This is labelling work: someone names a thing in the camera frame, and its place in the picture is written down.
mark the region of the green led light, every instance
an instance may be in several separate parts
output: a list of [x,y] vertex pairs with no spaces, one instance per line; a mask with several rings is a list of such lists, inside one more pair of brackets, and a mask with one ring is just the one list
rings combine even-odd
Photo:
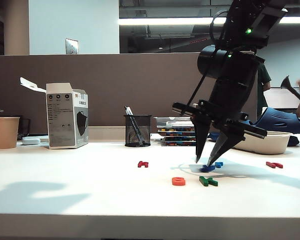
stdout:
[[251,32],[252,32],[252,29],[249,29],[249,28],[245,31],[246,34],[250,34]]

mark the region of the white bowl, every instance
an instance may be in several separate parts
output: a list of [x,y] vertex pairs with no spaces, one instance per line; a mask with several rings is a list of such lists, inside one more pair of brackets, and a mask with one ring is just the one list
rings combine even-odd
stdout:
[[289,137],[292,133],[280,131],[267,131],[264,139],[244,134],[245,141],[234,146],[236,149],[259,154],[282,154],[285,152]]

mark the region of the fluorescent light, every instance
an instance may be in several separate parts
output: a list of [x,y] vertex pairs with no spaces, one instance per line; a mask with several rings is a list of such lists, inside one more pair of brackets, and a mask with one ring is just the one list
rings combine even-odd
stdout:
[[[119,25],[209,25],[212,21],[210,17],[180,17],[180,18],[121,18]],[[224,24],[225,18],[219,17],[214,24]]]
[[[122,26],[139,26],[139,25],[209,25],[212,21],[210,17],[177,17],[177,18],[120,18],[119,25]],[[225,23],[224,17],[219,17],[214,20],[215,25]],[[281,19],[281,24],[300,24],[300,16],[292,17],[287,16]]]
[[298,17],[297,16],[293,16],[293,17],[292,16],[290,16],[290,17],[287,16],[287,17],[284,17],[284,18],[281,19],[280,23],[281,24],[283,24],[283,23],[284,24],[286,24],[286,23],[287,24],[289,24],[289,23],[290,24],[292,24],[292,23],[293,24],[297,24],[297,23],[300,24],[300,16],[298,16]]

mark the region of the green shirt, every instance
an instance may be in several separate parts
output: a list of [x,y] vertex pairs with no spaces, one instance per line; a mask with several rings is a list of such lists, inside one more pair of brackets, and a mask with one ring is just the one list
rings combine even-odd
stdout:
[[257,86],[257,116],[260,116],[262,113],[262,108],[268,106],[263,95],[263,85],[271,81],[268,71],[265,68],[265,65],[262,63],[258,67],[258,86]]

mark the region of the electrical outlet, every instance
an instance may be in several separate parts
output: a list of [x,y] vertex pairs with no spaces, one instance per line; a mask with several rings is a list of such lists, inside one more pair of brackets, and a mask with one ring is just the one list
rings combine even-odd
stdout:
[[79,54],[79,41],[73,39],[65,40],[66,54]]

